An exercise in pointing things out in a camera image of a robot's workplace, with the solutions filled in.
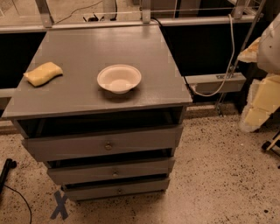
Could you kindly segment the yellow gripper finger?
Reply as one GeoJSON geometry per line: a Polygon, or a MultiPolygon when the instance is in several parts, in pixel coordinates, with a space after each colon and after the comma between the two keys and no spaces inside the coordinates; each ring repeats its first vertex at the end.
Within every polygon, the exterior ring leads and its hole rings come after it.
{"type": "Polygon", "coordinates": [[[240,52],[237,59],[245,63],[256,63],[260,39],[261,38],[257,38],[245,50],[240,52]]]}
{"type": "Polygon", "coordinates": [[[253,80],[247,105],[241,113],[239,128],[244,132],[258,130],[280,108],[280,75],[269,73],[262,80],[253,80]]]}

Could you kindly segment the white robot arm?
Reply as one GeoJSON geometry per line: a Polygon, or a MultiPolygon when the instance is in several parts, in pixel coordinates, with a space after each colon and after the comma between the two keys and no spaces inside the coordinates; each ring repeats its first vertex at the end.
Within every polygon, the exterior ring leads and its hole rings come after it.
{"type": "Polygon", "coordinates": [[[280,108],[280,13],[238,60],[255,62],[267,73],[262,80],[252,81],[239,122],[242,131],[254,132],[280,108]]]}

